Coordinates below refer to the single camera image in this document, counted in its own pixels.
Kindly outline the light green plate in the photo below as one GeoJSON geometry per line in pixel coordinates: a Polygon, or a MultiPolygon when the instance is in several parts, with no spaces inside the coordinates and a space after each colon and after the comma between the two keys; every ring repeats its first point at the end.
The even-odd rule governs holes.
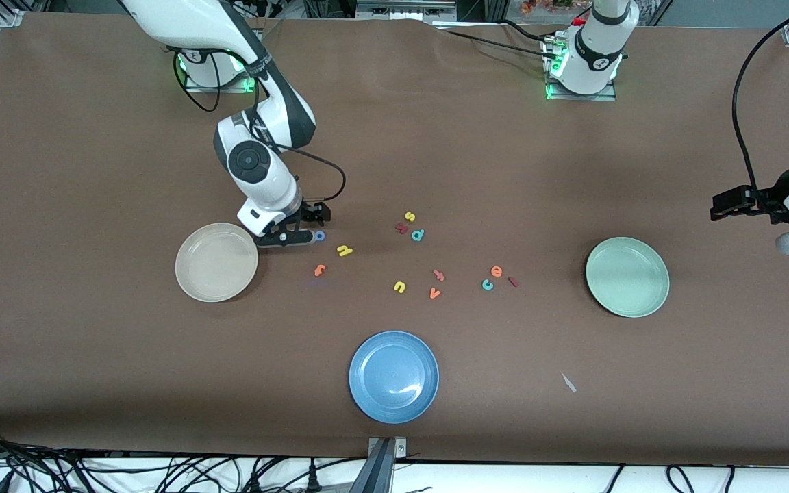
{"type": "Polygon", "coordinates": [[[602,240],[589,253],[584,272],[596,302],[623,318],[642,318],[657,312],[671,288],[666,262],[637,238],[602,240]]]}

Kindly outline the brown table cover sheet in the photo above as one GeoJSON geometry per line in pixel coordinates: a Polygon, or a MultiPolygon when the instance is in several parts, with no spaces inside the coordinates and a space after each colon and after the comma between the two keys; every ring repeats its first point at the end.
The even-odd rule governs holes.
{"type": "Polygon", "coordinates": [[[414,20],[267,25],[315,112],[310,153],[348,182],[325,241],[262,250],[224,303],[184,294],[173,264],[237,219],[212,140],[251,97],[201,112],[128,16],[2,31],[1,436],[345,457],[400,435],[421,459],[789,465],[786,227],[710,220],[747,181],[730,100],[763,31],[636,30],[616,100],[579,102],[546,100],[527,54],[414,20]],[[614,315],[586,284],[591,250],[621,236],[666,262],[652,315],[614,315]],[[383,331],[439,365],[434,403],[402,425],[349,390],[383,331]]]}

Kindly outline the beige brown plate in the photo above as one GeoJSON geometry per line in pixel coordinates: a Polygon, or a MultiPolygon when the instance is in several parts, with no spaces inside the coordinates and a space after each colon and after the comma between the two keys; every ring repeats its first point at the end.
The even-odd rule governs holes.
{"type": "Polygon", "coordinates": [[[197,229],[179,247],[175,277],[192,299],[219,303],[247,288],[258,266],[258,248],[249,231],[231,223],[214,223],[197,229]]]}

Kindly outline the blue plate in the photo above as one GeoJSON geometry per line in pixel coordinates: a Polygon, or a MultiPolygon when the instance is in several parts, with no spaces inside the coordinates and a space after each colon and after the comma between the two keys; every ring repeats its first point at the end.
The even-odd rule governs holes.
{"type": "Polygon", "coordinates": [[[432,406],[440,370],[425,341],[406,331],[383,331],[359,345],[349,365],[348,383],[355,405],[366,417],[402,425],[432,406]]]}

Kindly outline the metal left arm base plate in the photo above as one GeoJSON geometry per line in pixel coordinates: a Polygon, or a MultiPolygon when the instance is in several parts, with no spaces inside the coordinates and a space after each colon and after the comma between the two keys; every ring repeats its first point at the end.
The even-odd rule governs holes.
{"type": "Polygon", "coordinates": [[[568,49],[565,31],[546,35],[539,42],[542,54],[548,54],[544,61],[545,91],[548,99],[573,101],[613,102],[616,100],[614,78],[617,75],[615,62],[613,68],[601,71],[582,70],[576,66],[568,68],[568,63],[578,60],[568,49]]]}

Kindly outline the grey metal frame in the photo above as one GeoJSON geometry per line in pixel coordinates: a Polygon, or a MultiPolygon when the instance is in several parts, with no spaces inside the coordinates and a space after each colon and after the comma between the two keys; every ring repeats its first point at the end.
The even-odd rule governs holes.
{"type": "Polygon", "coordinates": [[[456,0],[356,0],[355,18],[456,22],[457,3],[456,0]]]}

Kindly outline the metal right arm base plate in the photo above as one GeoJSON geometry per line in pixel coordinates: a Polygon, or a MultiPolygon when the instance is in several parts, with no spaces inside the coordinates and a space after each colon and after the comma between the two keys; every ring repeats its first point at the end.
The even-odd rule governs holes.
{"type": "Polygon", "coordinates": [[[237,72],[233,66],[220,66],[215,69],[211,64],[184,66],[179,63],[179,74],[185,77],[188,92],[215,94],[250,94],[256,84],[247,77],[245,70],[237,72]]]}

